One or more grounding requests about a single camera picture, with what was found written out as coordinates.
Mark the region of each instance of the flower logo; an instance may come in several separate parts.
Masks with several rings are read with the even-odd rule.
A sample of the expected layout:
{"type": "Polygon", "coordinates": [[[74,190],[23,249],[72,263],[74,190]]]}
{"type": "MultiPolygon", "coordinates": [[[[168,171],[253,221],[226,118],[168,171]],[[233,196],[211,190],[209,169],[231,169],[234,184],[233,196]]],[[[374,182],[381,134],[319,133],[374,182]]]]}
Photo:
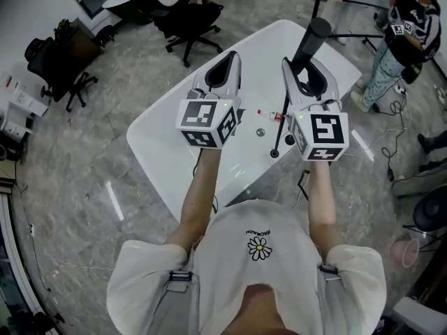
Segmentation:
{"type": "Polygon", "coordinates": [[[254,237],[250,239],[250,242],[247,244],[247,246],[250,248],[249,253],[252,255],[252,260],[258,260],[258,259],[266,259],[271,254],[272,249],[269,247],[266,247],[265,244],[267,241],[265,238],[259,239],[259,237],[254,237]]]}

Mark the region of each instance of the marble floor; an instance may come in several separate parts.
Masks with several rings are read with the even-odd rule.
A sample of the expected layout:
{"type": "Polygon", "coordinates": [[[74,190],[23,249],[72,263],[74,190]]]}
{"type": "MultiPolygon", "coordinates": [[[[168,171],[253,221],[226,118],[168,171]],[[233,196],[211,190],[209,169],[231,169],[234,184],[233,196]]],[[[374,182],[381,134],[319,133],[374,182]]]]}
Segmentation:
{"type": "MultiPolygon", "coordinates": [[[[225,5],[218,20],[221,33],[210,38],[228,47],[278,20],[290,19],[307,26],[314,0],[215,0],[225,5]]],[[[374,9],[362,9],[353,33],[373,33],[374,9]]],[[[191,67],[180,61],[184,46],[168,54],[166,40],[153,24],[125,25],[116,42],[107,45],[88,71],[99,83],[86,92],[87,107],[66,101],[53,103],[36,120],[27,155],[17,166],[19,188],[13,193],[15,227],[30,278],[50,313],[61,311],[65,334],[118,334],[108,317],[105,291],[111,269],[124,241],[140,239],[160,244],[177,221],[170,214],[126,141],[131,122],[189,73],[215,56],[213,47],[196,45],[191,67]],[[124,220],[117,218],[105,183],[110,182],[124,220]],[[39,279],[28,222],[35,226],[39,279]]],[[[330,44],[363,73],[372,68],[373,54],[356,38],[346,46],[330,44]]],[[[408,86],[408,105],[403,112],[405,134],[391,160],[396,176],[411,175],[424,158],[417,133],[436,135],[445,129],[433,84],[445,87],[432,63],[424,66],[417,81],[408,86]]],[[[387,110],[397,98],[392,91],[380,100],[387,110]]],[[[398,117],[363,114],[344,99],[350,129],[367,144],[389,128],[400,126],[398,117]]],[[[339,225],[350,244],[372,246],[383,256],[388,283],[386,311],[409,289],[429,261],[420,256],[410,269],[397,266],[389,256],[393,242],[402,237],[402,224],[411,222],[411,208],[391,195],[386,176],[387,160],[381,148],[395,147],[399,131],[391,131],[372,147],[371,162],[358,143],[331,166],[339,225]]],[[[441,156],[435,153],[433,158],[441,156]]],[[[274,200],[292,209],[298,196],[296,184],[309,166],[294,148],[252,187],[250,197],[274,200]]],[[[241,195],[238,200],[248,197],[241,195]]],[[[301,197],[295,212],[306,218],[307,202],[301,197]]]]}

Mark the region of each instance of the small bottle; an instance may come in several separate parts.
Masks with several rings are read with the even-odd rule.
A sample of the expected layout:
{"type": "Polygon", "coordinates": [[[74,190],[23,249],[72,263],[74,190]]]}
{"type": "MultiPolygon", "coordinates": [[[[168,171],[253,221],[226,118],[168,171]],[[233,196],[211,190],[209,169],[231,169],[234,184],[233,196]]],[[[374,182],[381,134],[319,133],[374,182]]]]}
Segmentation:
{"type": "Polygon", "coordinates": [[[258,109],[258,114],[267,117],[270,120],[281,121],[282,114],[278,112],[264,112],[263,110],[258,109]]]}

